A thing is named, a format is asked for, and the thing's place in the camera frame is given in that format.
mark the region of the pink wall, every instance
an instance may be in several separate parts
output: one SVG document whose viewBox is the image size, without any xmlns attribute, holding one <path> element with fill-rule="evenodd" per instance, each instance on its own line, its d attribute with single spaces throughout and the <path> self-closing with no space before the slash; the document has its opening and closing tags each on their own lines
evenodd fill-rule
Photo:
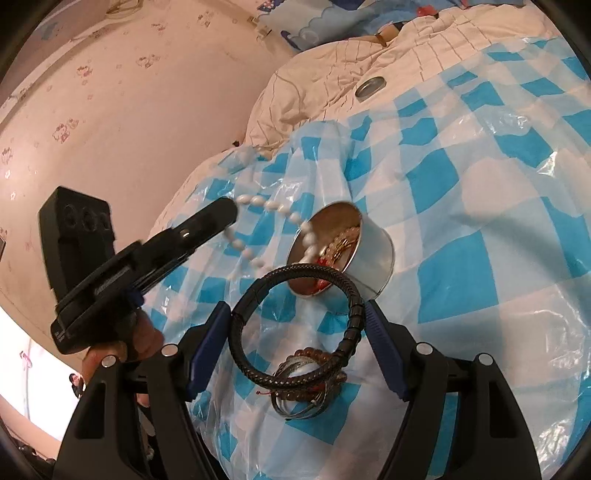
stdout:
<svg viewBox="0 0 591 480">
<path fill-rule="evenodd" d="M 19 440 L 31 445 L 37 453 L 45 458 L 57 458 L 60 451 L 60 442 L 51 435 L 45 433 L 17 412 L 10 403 L 0 396 L 0 416 Z"/>
<path fill-rule="evenodd" d="M 189 173 L 242 140 L 259 93 L 293 55 L 282 40 L 257 40 L 243 11 L 207 0 L 147 1 L 88 33 L 0 108 L 0 306 L 53 353 L 37 212 L 54 188 L 106 199 L 116 249 L 145 239 Z"/>
</svg>

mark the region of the plastic bag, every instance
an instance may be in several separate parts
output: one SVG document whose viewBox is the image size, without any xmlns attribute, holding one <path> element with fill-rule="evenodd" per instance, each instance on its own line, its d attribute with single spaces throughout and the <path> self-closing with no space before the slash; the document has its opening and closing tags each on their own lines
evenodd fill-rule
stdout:
<svg viewBox="0 0 591 480">
<path fill-rule="evenodd" d="M 353 201 L 396 249 L 381 309 L 445 355 L 495 357 L 549 478 L 591 419 L 585 78 L 561 38 L 492 45 L 380 110 L 303 126 L 270 162 L 238 149 L 174 224 L 242 193 L 291 205 L 303 218 Z M 240 212 L 236 230 L 277 266 L 296 234 L 278 214 L 254 207 Z M 147 311 L 178 341 L 218 300 L 233 306 L 254 278 L 217 236 L 150 292 Z M 249 320 L 244 349 L 272 373 L 298 348 L 334 350 L 345 326 L 346 317 L 282 284 Z M 286 422 L 226 348 L 189 410 L 232 479 L 376 478 L 406 405 L 387 389 L 366 338 L 346 372 L 326 412 Z M 443 473 L 455 401 L 448 396 L 432 476 Z"/>
</svg>

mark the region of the pearl bead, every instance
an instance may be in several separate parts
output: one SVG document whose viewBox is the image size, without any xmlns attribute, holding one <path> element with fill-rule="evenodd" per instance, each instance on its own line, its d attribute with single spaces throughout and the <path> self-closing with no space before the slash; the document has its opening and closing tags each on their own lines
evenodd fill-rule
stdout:
<svg viewBox="0 0 591 480">
<path fill-rule="evenodd" d="M 236 199 L 236 202 L 240 205 L 248 205 L 251 202 L 252 195 L 240 195 Z"/>
<path fill-rule="evenodd" d="M 305 257 L 315 257 L 318 254 L 318 249 L 315 245 L 311 245 L 310 247 L 306 248 L 304 252 Z"/>
<path fill-rule="evenodd" d="M 265 204 L 265 202 L 265 198 L 261 197 L 260 195 L 255 195 L 251 199 L 251 205 L 254 205 L 255 207 L 262 207 Z"/>
<path fill-rule="evenodd" d="M 292 214 L 290 215 L 290 217 L 289 217 L 289 221 L 290 221 L 291 223 L 295 223 L 296 225 L 299 225 L 299 224 L 301 223 L 301 221 L 302 221 L 302 220 L 301 220 L 301 216 L 300 216 L 300 214 L 299 214 L 299 213 L 297 213 L 297 212 L 294 212 L 294 213 L 292 213 Z"/>
<path fill-rule="evenodd" d="M 267 212 L 273 212 L 274 210 L 277 210 L 280 207 L 280 203 L 276 202 L 274 200 L 268 200 L 267 202 L 265 202 L 265 210 Z"/>
<path fill-rule="evenodd" d="M 301 223 L 300 229 L 304 233 L 313 233 L 313 231 L 314 231 L 313 228 L 312 228 L 312 224 L 308 220 L 304 220 Z"/>
<path fill-rule="evenodd" d="M 234 235 L 234 230 L 232 230 L 231 228 L 226 228 L 223 231 L 223 234 L 229 241 L 232 241 L 236 238 L 236 235 Z"/>
<path fill-rule="evenodd" d="M 287 205 L 280 205 L 277 209 L 277 212 L 279 212 L 282 215 L 288 216 L 291 213 L 291 209 Z"/>
<path fill-rule="evenodd" d="M 304 239 L 301 241 L 304 247 L 311 247 L 316 244 L 316 235 L 313 232 L 304 235 Z"/>
<path fill-rule="evenodd" d="M 232 246 L 238 250 L 238 251 L 242 251 L 244 250 L 244 248 L 246 247 L 246 245 L 244 244 L 244 242 L 242 240 L 240 240 L 239 238 L 236 238 L 234 240 L 232 240 Z"/>
<path fill-rule="evenodd" d="M 261 258 L 253 258 L 251 264 L 254 268 L 262 268 L 265 266 L 265 261 Z"/>
<path fill-rule="evenodd" d="M 245 248 L 245 249 L 242 251 L 242 256 L 243 256 L 244 258 L 246 258 L 247 260 L 249 260 L 249 261 L 252 261 L 252 260 L 254 260 L 254 258 L 255 258 L 255 253 L 254 253 L 254 250 L 253 250 L 252 248 L 250 248 L 250 247 L 249 247 L 249 248 Z"/>
</svg>

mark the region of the screw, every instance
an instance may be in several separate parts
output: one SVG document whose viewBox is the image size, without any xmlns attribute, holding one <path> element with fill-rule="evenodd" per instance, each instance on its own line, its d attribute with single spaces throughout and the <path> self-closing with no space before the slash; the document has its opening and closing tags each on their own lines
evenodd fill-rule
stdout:
<svg viewBox="0 0 591 480">
<path fill-rule="evenodd" d="M 115 358 L 114 355 L 107 355 L 106 357 L 103 358 L 103 361 L 100 364 L 105 368 L 109 368 L 109 367 L 112 367 L 116 361 L 117 361 L 117 359 Z"/>
<path fill-rule="evenodd" d="M 478 355 L 478 361 L 482 365 L 486 365 L 487 367 L 491 366 L 494 362 L 494 360 L 488 353 L 481 353 L 480 355 Z"/>
<path fill-rule="evenodd" d="M 419 343 L 417 345 L 417 352 L 421 355 L 431 355 L 433 353 L 433 347 L 428 343 Z"/>
<path fill-rule="evenodd" d="M 162 350 L 160 350 L 160 352 L 164 356 L 173 356 L 177 354 L 178 347 L 174 343 L 168 343 L 162 347 Z"/>
</svg>

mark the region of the finger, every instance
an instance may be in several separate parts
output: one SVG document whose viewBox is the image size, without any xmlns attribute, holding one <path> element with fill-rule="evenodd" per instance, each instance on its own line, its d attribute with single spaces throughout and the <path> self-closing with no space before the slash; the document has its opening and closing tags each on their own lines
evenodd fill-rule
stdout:
<svg viewBox="0 0 591 480">
<path fill-rule="evenodd" d="M 150 318 L 143 310 L 139 310 L 136 315 L 137 323 L 135 325 L 132 341 L 135 350 L 138 352 L 139 356 L 141 356 L 141 354 L 152 345 L 156 329 L 153 327 Z"/>
<path fill-rule="evenodd" d="M 125 362 L 127 359 L 127 346 L 125 342 L 95 345 L 86 352 L 86 356 L 82 360 L 82 378 L 87 385 L 102 362 L 102 359 L 107 355 L 115 355 L 120 361 Z"/>
<path fill-rule="evenodd" d="M 154 337 L 152 338 L 152 343 L 149 345 L 149 347 L 146 350 L 144 350 L 139 355 L 139 360 L 143 360 L 145 358 L 151 357 L 156 352 L 158 352 L 162 348 L 163 345 L 164 345 L 164 335 L 162 335 L 162 332 L 160 330 L 154 330 Z"/>
<path fill-rule="evenodd" d="M 150 398 L 147 393 L 138 393 L 136 395 L 138 403 L 143 407 L 149 408 L 150 407 Z"/>
</svg>

